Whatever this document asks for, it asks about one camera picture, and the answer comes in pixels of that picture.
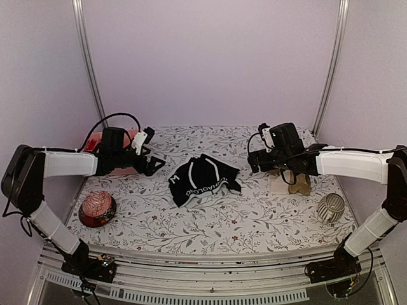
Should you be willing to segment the black white-striped underwear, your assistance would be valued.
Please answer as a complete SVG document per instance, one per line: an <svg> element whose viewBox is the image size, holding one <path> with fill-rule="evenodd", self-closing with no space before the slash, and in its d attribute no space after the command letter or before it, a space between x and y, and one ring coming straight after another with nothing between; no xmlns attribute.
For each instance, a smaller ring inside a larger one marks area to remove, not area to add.
<svg viewBox="0 0 407 305"><path fill-rule="evenodd" d="M231 193L240 193L242 187L237 182L239 172L239 168L207 154L192 157L168 177L172 199L180 208L193 198L216 194L223 186Z"/></svg>

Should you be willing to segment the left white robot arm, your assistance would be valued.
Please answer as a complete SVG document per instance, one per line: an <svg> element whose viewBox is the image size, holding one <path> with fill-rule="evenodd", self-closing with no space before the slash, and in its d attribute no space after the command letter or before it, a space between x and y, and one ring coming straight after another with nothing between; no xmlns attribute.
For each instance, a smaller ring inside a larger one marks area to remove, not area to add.
<svg viewBox="0 0 407 305"><path fill-rule="evenodd" d="M148 155L146 146L155 135L152 128L138 131L128 145L124 144L125 132L123 128L104 129L101 141L92 152L20 144L1 181L1 190L8 203L16 208L15 213L29 220L33 228L64 253L72 255L69 263L81 276L94 271L94 261L83 252L76 252L80 240L49 206L46 181L62 177L105 176L126 168L152 176L164 166L164 160Z"/></svg>

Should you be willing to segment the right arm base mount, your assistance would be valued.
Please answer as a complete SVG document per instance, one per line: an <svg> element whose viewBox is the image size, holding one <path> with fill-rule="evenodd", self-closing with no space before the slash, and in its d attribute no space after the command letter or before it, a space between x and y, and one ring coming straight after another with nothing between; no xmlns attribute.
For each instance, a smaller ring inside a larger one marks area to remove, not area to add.
<svg viewBox="0 0 407 305"><path fill-rule="evenodd" d="M335 280L344 276L355 275L362 270L357 257L346 251L336 250L333 258L310 262L305 266L305 275L311 283Z"/></svg>

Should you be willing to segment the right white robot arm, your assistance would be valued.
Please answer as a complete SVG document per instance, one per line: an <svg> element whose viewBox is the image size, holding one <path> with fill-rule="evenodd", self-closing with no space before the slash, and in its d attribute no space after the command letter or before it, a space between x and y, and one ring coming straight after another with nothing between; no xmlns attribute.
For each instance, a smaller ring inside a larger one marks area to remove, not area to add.
<svg viewBox="0 0 407 305"><path fill-rule="evenodd" d="M316 143L306 147L293 123L259 125L264 148L248 150L253 172L335 176L352 204L371 212L338 247L329 272L342 277L369 246L406 221L406 146L374 150Z"/></svg>

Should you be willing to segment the tan beige underwear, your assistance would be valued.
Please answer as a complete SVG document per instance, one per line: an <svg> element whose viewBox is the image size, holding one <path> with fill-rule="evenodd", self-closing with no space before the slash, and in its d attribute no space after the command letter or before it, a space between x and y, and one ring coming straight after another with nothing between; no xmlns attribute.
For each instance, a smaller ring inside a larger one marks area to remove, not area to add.
<svg viewBox="0 0 407 305"><path fill-rule="evenodd" d="M276 171L268 178L270 192L272 194L302 194L310 196L311 181L307 174L294 174L292 171Z"/></svg>

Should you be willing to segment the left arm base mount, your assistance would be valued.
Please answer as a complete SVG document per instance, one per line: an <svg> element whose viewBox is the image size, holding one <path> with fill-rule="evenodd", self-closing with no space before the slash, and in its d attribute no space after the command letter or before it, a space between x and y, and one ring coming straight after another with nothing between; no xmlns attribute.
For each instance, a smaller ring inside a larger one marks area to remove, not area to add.
<svg viewBox="0 0 407 305"><path fill-rule="evenodd" d="M103 259L69 256L62 264L61 270L89 280L112 283L116 275L117 264Z"/></svg>

